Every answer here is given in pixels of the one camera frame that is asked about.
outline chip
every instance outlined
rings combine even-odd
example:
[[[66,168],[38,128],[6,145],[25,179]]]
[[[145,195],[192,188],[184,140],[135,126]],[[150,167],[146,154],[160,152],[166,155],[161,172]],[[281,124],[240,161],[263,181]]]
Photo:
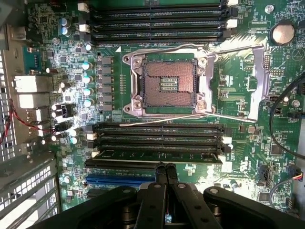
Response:
[[[47,17],[41,17],[40,21],[41,21],[41,23],[47,23],[48,22],[48,18]]]
[[[80,38],[79,35],[74,35],[74,36],[73,36],[73,40],[76,41],[76,42],[78,42],[78,41],[81,40],[81,38]]]
[[[67,58],[65,56],[61,56],[61,63],[66,63],[67,62]]]
[[[53,58],[54,58],[54,53],[53,53],[53,51],[51,51],[51,50],[48,50],[48,51],[47,51],[47,58],[48,58],[48,59],[53,59]]]
[[[258,197],[258,201],[268,202],[269,197],[270,197],[269,192],[260,192],[259,197]]]
[[[271,146],[271,153],[270,154],[271,155],[282,155],[283,151],[277,145],[272,145]]]
[[[75,75],[75,81],[81,81],[81,75]]]
[[[82,119],[82,120],[87,120],[87,114],[82,114],[82,115],[81,115],[81,119]]]

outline cpu socket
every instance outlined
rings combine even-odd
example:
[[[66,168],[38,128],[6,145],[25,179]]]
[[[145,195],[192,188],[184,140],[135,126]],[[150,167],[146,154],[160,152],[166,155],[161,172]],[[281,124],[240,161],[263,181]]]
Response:
[[[269,93],[269,73],[263,68],[263,45],[210,52],[201,45],[184,44],[173,48],[139,49],[128,53],[123,56],[122,61],[131,67],[131,102],[124,106],[124,112],[136,117],[149,118],[175,118],[184,114],[147,112],[148,108],[168,107],[188,108],[188,111],[191,110],[194,115],[198,114],[198,117],[212,115],[216,111],[216,107],[212,105],[213,92],[210,89],[210,81],[214,76],[214,62],[220,54],[247,49],[253,51],[253,77],[257,79],[257,89],[251,94],[247,119],[255,122],[258,118],[259,103]],[[152,60],[149,58],[150,54],[162,54],[163,59]],[[170,54],[193,54],[193,57],[190,60],[166,59],[166,55]]]

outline gray cable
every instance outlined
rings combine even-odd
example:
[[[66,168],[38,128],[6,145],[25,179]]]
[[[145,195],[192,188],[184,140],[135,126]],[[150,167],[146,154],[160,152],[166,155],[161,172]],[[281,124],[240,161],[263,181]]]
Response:
[[[290,178],[290,179],[287,179],[287,180],[283,180],[279,183],[277,183],[276,185],[274,185],[274,187],[270,190],[270,193],[269,193],[269,204],[271,207],[275,208],[275,206],[273,205],[272,203],[272,196],[274,194],[274,192],[277,190],[277,188],[285,183],[287,183],[288,181],[290,180],[294,180],[293,178]]]

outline blue pcie slot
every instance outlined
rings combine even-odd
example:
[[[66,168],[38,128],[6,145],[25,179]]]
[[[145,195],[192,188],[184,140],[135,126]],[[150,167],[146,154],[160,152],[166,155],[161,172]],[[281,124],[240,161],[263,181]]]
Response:
[[[154,182],[154,177],[129,177],[129,176],[109,176],[89,174],[86,177],[87,184],[90,185],[118,185],[138,187],[142,183]]]

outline black pcie slot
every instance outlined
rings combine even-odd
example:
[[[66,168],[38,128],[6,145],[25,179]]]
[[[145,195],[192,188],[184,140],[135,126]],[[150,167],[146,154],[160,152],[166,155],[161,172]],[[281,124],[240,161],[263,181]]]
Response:
[[[87,198],[93,199],[95,197],[98,197],[99,195],[104,194],[105,192],[108,192],[108,190],[98,189],[98,188],[91,188],[87,192]]]
[[[88,159],[84,163],[85,168],[102,168],[102,169],[134,169],[134,170],[152,170],[154,171],[156,163],[152,162],[124,162],[124,161],[103,161]]]

